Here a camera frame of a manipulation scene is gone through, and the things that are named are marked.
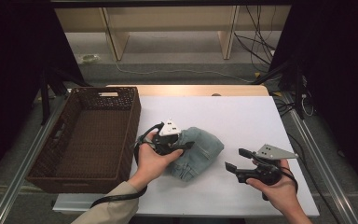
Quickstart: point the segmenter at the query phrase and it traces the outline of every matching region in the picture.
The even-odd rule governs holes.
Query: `right hand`
[[[281,167],[290,170],[287,160],[281,160]],[[281,180],[272,186],[268,186],[254,178],[248,178],[246,183],[262,191],[271,204],[287,217],[289,223],[310,223],[298,202],[296,185],[289,177],[283,175]]]

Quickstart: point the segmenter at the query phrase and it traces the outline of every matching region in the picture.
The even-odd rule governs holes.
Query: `left hand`
[[[147,137],[152,139],[154,134],[156,133],[150,133]],[[148,183],[159,177],[165,168],[172,161],[178,159],[182,153],[182,149],[177,149],[171,154],[161,156],[150,145],[141,144],[139,146],[138,170],[128,182],[138,191],[142,190]]]

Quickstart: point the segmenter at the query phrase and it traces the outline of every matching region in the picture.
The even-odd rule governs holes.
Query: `human hand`
[[[156,133],[150,133],[147,138],[152,139]],[[183,150],[177,149],[171,154],[161,156],[148,144],[139,146],[138,170],[128,181],[138,191],[146,187],[148,183],[159,177],[165,168],[182,155]]]
[[[291,175],[287,160],[281,160],[281,167],[283,167],[283,172]],[[247,179],[246,183],[262,191],[271,204],[288,219],[289,223],[310,223],[298,202],[296,185],[289,177],[283,175],[281,180],[272,186],[265,185],[254,178]]]

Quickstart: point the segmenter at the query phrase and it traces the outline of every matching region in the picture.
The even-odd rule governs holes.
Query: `metal frame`
[[[290,93],[284,92],[283,97],[287,102],[293,102]],[[301,119],[296,111],[292,110],[290,113],[308,149],[310,150],[310,155],[312,156],[315,165],[318,168],[325,185],[330,191],[330,194],[336,203],[337,209],[345,223],[358,223],[358,216],[353,210],[351,202],[345,195],[342,187],[339,185],[337,178],[333,171],[330,169],[330,166],[328,165],[327,160],[324,158],[321,149],[316,144],[306,121]]]
[[[52,128],[54,124],[54,120],[60,115],[62,110],[62,106],[64,105],[65,96],[58,96],[53,102],[52,108],[53,111],[51,113],[50,118],[47,120],[45,125],[41,126],[36,138],[34,139],[33,143],[31,144],[28,152],[18,170],[16,175],[14,176],[13,180],[11,181],[10,185],[7,188],[5,195],[3,196],[0,202],[0,223],[4,223],[7,215],[16,201],[16,198],[21,190],[21,186],[24,183],[24,178],[28,174],[28,170],[31,167],[32,163],[34,162],[38,152],[43,146],[44,140],[48,135],[49,130]]]

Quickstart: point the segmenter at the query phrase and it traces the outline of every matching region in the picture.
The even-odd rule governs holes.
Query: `floor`
[[[254,33],[249,32],[239,33],[239,35],[254,37]],[[134,79],[141,79],[144,83],[148,83],[150,80],[152,80],[150,82],[160,84],[174,81],[183,83],[184,77],[187,76],[197,77],[197,79],[190,79],[188,84],[247,84],[247,81],[255,79],[255,73],[263,74],[263,71],[268,69],[266,65],[246,52],[237,40],[233,43],[230,59],[223,60],[217,34],[214,32],[134,33],[131,34],[125,54],[118,63],[112,60],[104,34],[67,34],[67,37],[86,81],[95,86],[108,84],[109,81],[129,83],[134,82]],[[270,45],[276,46],[279,37],[280,32],[272,32],[268,42]],[[243,41],[248,46],[252,46],[252,41],[245,39]],[[258,45],[255,45],[254,50],[263,59],[268,59]],[[278,91],[278,81],[271,80],[265,85],[269,91]],[[291,92],[285,92],[285,95],[287,97],[274,97],[277,99],[277,104],[280,102],[279,100],[288,100]],[[310,113],[310,106],[305,109]],[[0,205],[40,130],[41,116],[41,104],[35,97],[34,109],[29,114],[29,119],[23,124],[22,131],[13,144],[13,148],[7,152],[0,163]],[[313,218],[312,222],[337,223],[334,217],[337,216],[340,223],[350,223],[345,217],[346,213],[340,211],[339,202],[335,200],[334,194],[325,184],[310,146],[298,130],[295,112],[290,111],[282,115],[282,123],[286,131],[294,137],[293,139],[296,139],[304,148],[307,165],[300,163],[302,164],[301,168],[321,213],[319,217]],[[317,111],[311,116],[306,115],[303,123],[310,130],[324,159],[328,161],[328,168],[337,178],[338,186],[342,189],[345,199],[348,200],[353,214],[358,220],[358,177],[356,173],[347,163],[345,157],[339,153],[334,136],[329,132],[323,118],[317,115]],[[295,140],[292,145],[294,149],[301,150]],[[51,210],[56,198],[55,194],[46,194],[26,181],[21,182],[20,192],[2,219],[5,223],[70,223],[76,216],[63,215]],[[133,221],[136,223],[173,223],[175,220],[168,217],[137,217]],[[229,220],[226,218],[182,218],[179,222],[184,224],[223,224],[229,223]],[[286,223],[286,221],[282,217],[247,218],[246,223]]]

